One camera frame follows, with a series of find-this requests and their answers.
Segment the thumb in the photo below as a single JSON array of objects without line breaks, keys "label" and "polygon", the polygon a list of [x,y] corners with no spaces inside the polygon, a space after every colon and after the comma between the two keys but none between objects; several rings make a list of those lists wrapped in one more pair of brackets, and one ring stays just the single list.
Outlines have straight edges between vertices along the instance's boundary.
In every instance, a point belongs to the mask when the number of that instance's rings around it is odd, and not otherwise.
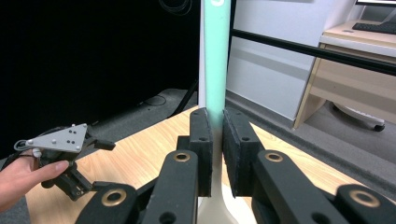
[{"label": "thumb", "polygon": [[34,185],[53,179],[63,173],[69,166],[68,161],[57,161],[32,172],[30,177]]}]

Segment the keyboard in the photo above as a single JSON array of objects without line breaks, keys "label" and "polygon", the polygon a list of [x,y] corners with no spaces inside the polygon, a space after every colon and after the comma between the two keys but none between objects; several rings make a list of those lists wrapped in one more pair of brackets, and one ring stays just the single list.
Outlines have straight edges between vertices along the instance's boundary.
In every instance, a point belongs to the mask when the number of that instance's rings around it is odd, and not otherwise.
[{"label": "keyboard", "polygon": [[396,22],[386,21],[381,24],[368,24],[357,22],[352,30],[368,31],[388,35],[396,35]]}]

